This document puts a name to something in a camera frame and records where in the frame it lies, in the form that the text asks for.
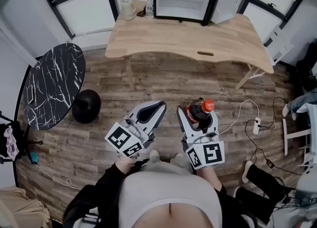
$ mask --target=red bottle cap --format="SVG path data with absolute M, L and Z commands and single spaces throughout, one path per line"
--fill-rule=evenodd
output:
M 203 102 L 202 109 L 206 113 L 210 113 L 214 110 L 214 101 L 212 99 L 206 99 Z

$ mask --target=foot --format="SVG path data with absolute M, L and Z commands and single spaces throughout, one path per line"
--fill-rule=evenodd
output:
M 297 117 L 296 113 L 293 112 L 293 110 L 292 110 L 292 111 L 291 111 L 291 114 L 292 114 L 293 121 L 296 121 L 296 117 Z
M 236 193 L 237 193 L 237 191 L 238 191 L 239 188 L 241 188 L 241 187 L 238 186 L 238 187 L 236 187 L 236 189 L 234 190 L 234 192 L 233 192 L 233 197 L 234 197 L 234 198 L 236 197 Z
M 184 157 L 184 155 L 181 154 L 181 153 L 176 153 L 175 156 L 174 156 L 174 158 L 176 158 L 176 157 Z
M 288 104 L 285 104 L 284 108 L 283 108 L 283 111 L 282 111 L 282 115 L 283 117 L 286 117 L 288 112 L 289 112 L 289 109 L 288 109 Z
M 151 158 L 154 158 L 154 157 L 159 159 L 159 151 L 157 151 L 157 150 L 150 151 L 149 158 L 151 159 Z
M 243 175 L 242 175 L 242 181 L 243 183 L 248 183 L 249 180 L 247 179 L 247 174 L 248 174 L 248 171 L 249 171 L 249 168 L 250 166 L 252 166 L 253 163 L 251 160 L 249 160 L 247 163 L 246 163 L 246 166 L 244 167 L 244 172 L 243 172 Z

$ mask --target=white tank top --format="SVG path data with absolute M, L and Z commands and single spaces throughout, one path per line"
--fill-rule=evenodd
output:
M 119 228 L 131 228 L 148 210 L 168 203 L 186 203 L 202 210 L 214 228 L 222 227 L 214 188 L 196 175 L 138 172 L 124 179 L 119 197 Z

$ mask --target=round table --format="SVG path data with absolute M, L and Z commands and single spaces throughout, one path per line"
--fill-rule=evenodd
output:
M 55 126 L 67 114 L 85 75 L 81 48 L 61 44 L 48 51 L 30 70 L 23 90 L 24 114 L 37 130 Z

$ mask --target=water bottle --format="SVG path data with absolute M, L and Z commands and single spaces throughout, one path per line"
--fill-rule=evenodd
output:
M 192 124 L 201 122 L 214 110 L 214 101 L 211 99 L 199 98 L 186 107 L 186 114 Z
M 145 7 L 145 16 L 147 18 L 153 18 L 154 12 L 153 12 L 153 0 L 147 0 L 147 4 Z

